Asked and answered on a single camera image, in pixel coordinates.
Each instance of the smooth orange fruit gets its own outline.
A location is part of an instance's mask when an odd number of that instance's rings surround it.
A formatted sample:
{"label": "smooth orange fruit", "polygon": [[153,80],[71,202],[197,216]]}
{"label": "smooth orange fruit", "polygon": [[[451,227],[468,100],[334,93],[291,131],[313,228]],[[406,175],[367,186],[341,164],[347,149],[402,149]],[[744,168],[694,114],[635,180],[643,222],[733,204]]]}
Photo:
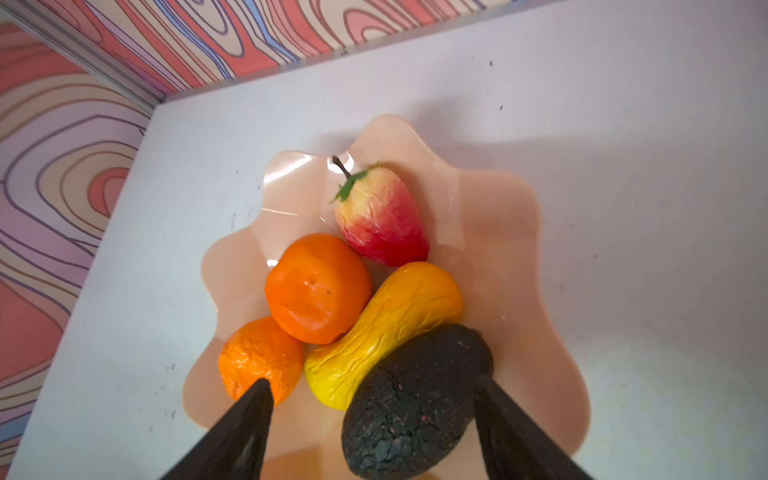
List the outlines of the smooth orange fruit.
{"label": "smooth orange fruit", "polygon": [[327,233],[293,242],[264,287],[278,325],[293,338],[317,345],[327,345],[352,328],[372,292],[360,255]]}
{"label": "smooth orange fruit", "polygon": [[275,405],[293,391],[301,377],[303,348],[271,316],[247,323],[224,344],[219,372],[227,394],[237,400],[258,379],[267,379]]}

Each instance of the bowl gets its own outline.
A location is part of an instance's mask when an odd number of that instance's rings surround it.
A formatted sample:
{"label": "bowl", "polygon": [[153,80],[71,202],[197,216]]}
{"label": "bowl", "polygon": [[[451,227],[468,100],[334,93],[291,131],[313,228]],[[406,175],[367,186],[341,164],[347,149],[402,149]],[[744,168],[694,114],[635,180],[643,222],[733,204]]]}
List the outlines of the bowl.
{"label": "bowl", "polygon": [[[406,182],[429,234],[429,261],[451,273],[461,289],[462,323],[479,329],[490,345],[494,379],[573,454],[588,430],[589,398],[539,291],[541,212],[533,189],[509,172],[448,165],[407,121],[393,115],[371,121],[339,158],[353,173],[379,163]],[[206,252],[202,274],[217,309],[217,327],[182,393],[197,424],[210,428],[233,404],[218,356],[232,333],[270,314],[264,282],[283,251],[308,233],[341,237],[329,202],[344,180],[331,157],[278,154],[266,169],[258,218]],[[374,287],[392,272],[366,262]],[[261,478],[356,478],[341,449],[343,415],[320,403],[302,378],[274,409]],[[484,477],[473,422],[454,451],[420,478]]]}

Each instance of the colorful wallpaper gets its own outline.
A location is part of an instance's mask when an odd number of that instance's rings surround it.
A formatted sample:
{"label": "colorful wallpaper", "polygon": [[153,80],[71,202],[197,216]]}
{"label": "colorful wallpaper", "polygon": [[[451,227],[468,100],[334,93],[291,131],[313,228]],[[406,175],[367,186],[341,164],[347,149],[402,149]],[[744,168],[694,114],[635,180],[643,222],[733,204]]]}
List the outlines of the colorful wallpaper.
{"label": "colorful wallpaper", "polygon": [[511,0],[39,0],[165,94]]}
{"label": "colorful wallpaper", "polygon": [[149,122],[0,25],[0,480]]}

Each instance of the tangerine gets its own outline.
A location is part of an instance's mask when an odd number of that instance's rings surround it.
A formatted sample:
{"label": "tangerine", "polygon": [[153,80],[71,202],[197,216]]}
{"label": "tangerine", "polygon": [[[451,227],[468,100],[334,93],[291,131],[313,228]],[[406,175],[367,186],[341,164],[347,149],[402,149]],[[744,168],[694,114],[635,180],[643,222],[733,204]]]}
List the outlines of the tangerine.
{"label": "tangerine", "polygon": [[267,379],[275,405],[299,383],[303,347],[271,316],[246,323],[224,344],[219,372],[227,395],[238,400],[258,379]]}
{"label": "tangerine", "polygon": [[277,324],[293,338],[317,345],[327,345],[352,328],[372,292],[360,255],[327,233],[293,242],[264,287]]}

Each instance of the wrinkled yellow fruit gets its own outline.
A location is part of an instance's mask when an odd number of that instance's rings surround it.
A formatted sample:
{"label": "wrinkled yellow fruit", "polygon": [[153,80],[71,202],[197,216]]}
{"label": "wrinkled yellow fruit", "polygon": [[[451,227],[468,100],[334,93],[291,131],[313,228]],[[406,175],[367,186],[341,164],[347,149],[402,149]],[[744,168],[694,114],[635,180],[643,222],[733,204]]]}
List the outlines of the wrinkled yellow fruit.
{"label": "wrinkled yellow fruit", "polygon": [[322,403],[346,410],[376,363],[409,339],[457,321],[463,308],[448,272],[427,262],[407,263],[381,285],[345,336],[307,356],[306,381]]}

